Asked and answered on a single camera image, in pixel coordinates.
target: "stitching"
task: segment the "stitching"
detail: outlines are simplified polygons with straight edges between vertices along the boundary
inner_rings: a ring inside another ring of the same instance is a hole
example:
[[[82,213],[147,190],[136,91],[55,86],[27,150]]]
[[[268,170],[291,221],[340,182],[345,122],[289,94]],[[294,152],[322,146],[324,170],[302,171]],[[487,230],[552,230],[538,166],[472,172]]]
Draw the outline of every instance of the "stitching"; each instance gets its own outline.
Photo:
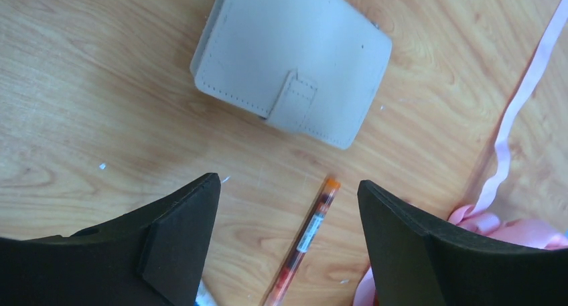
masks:
[[[230,11],[231,11],[231,9],[232,9],[233,4],[234,4],[234,0],[231,0],[229,6],[227,7],[227,12],[225,13],[225,19],[226,19],[229,15],[231,15]],[[215,46],[217,45],[217,41],[218,41],[218,38],[219,38],[220,31],[222,31],[222,30],[218,30],[218,31],[217,31],[217,34],[215,35],[215,37],[214,37],[214,39],[213,39],[213,46],[211,46],[212,49],[214,49]],[[205,77],[207,76],[207,75],[206,75],[206,74],[207,74],[207,69],[209,69],[210,59],[211,59],[212,57],[213,57],[213,55],[212,55],[211,53],[209,53],[209,58],[207,58],[207,60],[205,61],[204,68],[203,68],[203,74],[202,74],[203,83],[204,83],[205,85],[207,85],[207,87],[211,88],[214,92],[217,92],[218,94],[225,94],[225,96],[234,98],[236,101],[241,102],[241,103],[246,104],[246,105],[249,105],[250,107],[255,107],[255,108],[261,110],[264,114],[268,115],[269,112],[268,112],[267,109],[262,108],[262,107],[260,107],[260,106],[258,106],[258,105],[255,105],[255,104],[251,104],[250,102],[247,102],[247,101],[245,101],[245,100],[243,100],[243,99],[241,99],[241,98],[239,98],[239,97],[237,97],[237,96],[235,96],[235,95],[233,95],[233,94],[229,94],[229,93],[227,93],[227,92],[223,92],[221,89],[215,88],[214,86],[211,86],[211,84],[207,83]]]
[[[296,95],[302,97],[305,100],[311,100],[313,98],[313,97],[310,98],[310,97],[307,97],[306,95],[300,94],[300,93],[296,92],[296,90],[292,90],[292,94],[296,94]]]
[[[288,96],[287,94],[290,93],[290,88],[292,87],[292,82],[293,82],[293,81],[294,81],[294,79],[292,79],[292,78],[289,79],[289,81],[288,81],[288,86],[286,86],[286,90],[282,92],[283,94],[281,95],[281,97],[286,98],[286,97]]]
[[[340,142],[340,141],[337,140],[337,139],[332,139],[329,134],[322,134],[322,133],[316,132],[316,131],[312,130],[312,129],[309,128],[309,127],[304,127],[304,128],[305,128],[306,130],[308,130],[310,133],[312,133],[312,134],[314,134],[314,135],[317,135],[317,136],[319,136],[319,137],[323,137],[323,138],[325,138],[326,140],[329,140],[329,141],[332,141],[332,142],[338,143],[338,144],[345,144],[345,142]]]
[[[386,68],[386,65],[383,66],[383,67],[381,67],[381,68],[380,68],[380,71],[381,71],[381,72],[384,71],[385,68]],[[383,77],[384,77],[384,74],[383,74],[382,76],[379,76],[379,77],[376,79],[376,81],[375,81],[375,83],[373,84],[373,86],[377,86],[377,88],[378,88],[378,87],[379,87],[378,85],[379,85],[379,83],[380,83],[380,79],[383,78]],[[376,94],[377,92],[378,92],[377,90],[372,90],[372,91],[369,93],[369,97],[368,97],[368,98],[369,98],[369,101],[372,101],[374,94]],[[363,120],[364,120],[364,113],[361,112],[361,115],[360,115],[359,120],[358,120],[358,125],[361,125],[361,124],[363,123]],[[359,132],[359,130],[357,130],[356,132],[354,132],[354,134],[350,137],[350,139],[351,139],[352,141],[355,139],[355,137],[357,136],[358,132]]]
[[[301,84],[303,84],[303,85],[306,85],[307,87],[311,88],[311,89],[314,90],[314,91],[317,91],[317,88],[314,87],[312,84],[306,83],[306,82],[304,82],[303,80],[301,80],[301,79],[299,79],[299,78],[296,78],[296,81],[298,81],[298,83],[301,83]]]
[[[304,114],[303,114],[303,119],[302,119],[302,121],[300,122],[300,127],[305,126],[305,124],[304,124],[304,123],[305,123],[305,118],[307,117],[307,114],[308,114],[308,113],[310,112],[310,110],[311,110],[311,106],[313,105],[313,99],[314,99],[313,95],[312,95],[311,98],[307,98],[307,100],[309,101],[309,105],[307,106],[307,109],[305,110],[305,112],[304,112]]]

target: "wooden floor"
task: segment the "wooden floor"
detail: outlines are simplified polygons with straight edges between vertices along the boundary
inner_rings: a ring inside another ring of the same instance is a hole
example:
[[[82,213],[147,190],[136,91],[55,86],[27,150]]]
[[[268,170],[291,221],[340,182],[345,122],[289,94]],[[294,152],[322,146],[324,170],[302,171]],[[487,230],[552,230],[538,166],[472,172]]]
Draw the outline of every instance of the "wooden floor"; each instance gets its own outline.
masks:
[[[195,89],[188,68],[213,1],[0,0],[2,236],[69,235],[217,172],[228,180],[204,279],[220,306],[258,305],[335,172],[344,186],[285,305],[350,305],[368,267],[358,182],[442,218],[475,200],[498,119],[560,2],[348,0],[394,50],[340,151]],[[565,30],[512,132],[494,205],[506,219],[568,228],[567,69]]]

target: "pen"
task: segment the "pen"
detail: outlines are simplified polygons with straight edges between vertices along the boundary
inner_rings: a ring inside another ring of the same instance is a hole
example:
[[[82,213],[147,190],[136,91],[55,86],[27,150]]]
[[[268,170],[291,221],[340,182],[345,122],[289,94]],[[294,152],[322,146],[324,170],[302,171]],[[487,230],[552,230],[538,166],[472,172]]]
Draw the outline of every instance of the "pen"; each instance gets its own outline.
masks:
[[[282,303],[286,291],[296,275],[299,265],[313,240],[313,237],[319,230],[324,218],[334,200],[334,197],[341,187],[333,177],[328,177],[315,199],[315,203],[309,212],[306,222],[302,226],[298,237],[294,241],[293,249],[282,264],[278,276],[274,281],[270,293],[264,303],[264,306],[278,306]]]

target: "pink fabric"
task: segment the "pink fabric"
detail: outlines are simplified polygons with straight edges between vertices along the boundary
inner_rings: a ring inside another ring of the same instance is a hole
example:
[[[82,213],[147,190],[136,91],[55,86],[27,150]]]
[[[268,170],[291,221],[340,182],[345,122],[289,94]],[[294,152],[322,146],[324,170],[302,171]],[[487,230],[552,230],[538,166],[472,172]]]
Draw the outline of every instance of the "pink fabric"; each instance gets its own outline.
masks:
[[[353,298],[353,306],[372,306],[374,302],[374,279],[372,269],[369,268],[367,273],[361,279],[355,298]]]
[[[473,208],[468,205],[457,209],[448,221],[476,234],[512,244],[548,250],[568,248],[568,238],[542,220],[519,219],[503,223],[491,212],[470,214]]]
[[[452,224],[483,236],[522,246],[547,250],[568,248],[568,238],[542,220],[521,219],[503,223],[498,216],[486,211],[495,200],[499,185],[509,174],[511,153],[508,138],[514,120],[543,77],[552,50],[567,20],[568,0],[561,0],[543,34],[515,97],[505,110],[495,140],[497,172],[485,182],[475,204],[460,207],[450,215],[448,221]],[[369,269],[357,287],[353,306],[372,306],[373,297],[374,280],[372,271]]]

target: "wallet strap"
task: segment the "wallet strap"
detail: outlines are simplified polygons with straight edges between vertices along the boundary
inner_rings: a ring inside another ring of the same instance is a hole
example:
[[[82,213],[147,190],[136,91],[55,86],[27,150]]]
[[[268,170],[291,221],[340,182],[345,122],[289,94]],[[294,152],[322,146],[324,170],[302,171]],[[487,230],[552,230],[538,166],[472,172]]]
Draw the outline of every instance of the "wallet strap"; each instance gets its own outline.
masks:
[[[514,98],[503,114],[494,145],[497,171],[485,182],[475,204],[460,207],[450,215],[448,221],[452,224],[484,236],[522,246],[543,249],[568,248],[568,238],[540,220],[517,220],[502,224],[496,215],[486,211],[495,200],[499,185],[509,175],[511,152],[508,140],[514,120],[543,77],[553,48],[567,21],[568,0],[561,0]]]
[[[266,123],[288,133],[302,132],[316,93],[313,80],[290,71]]]

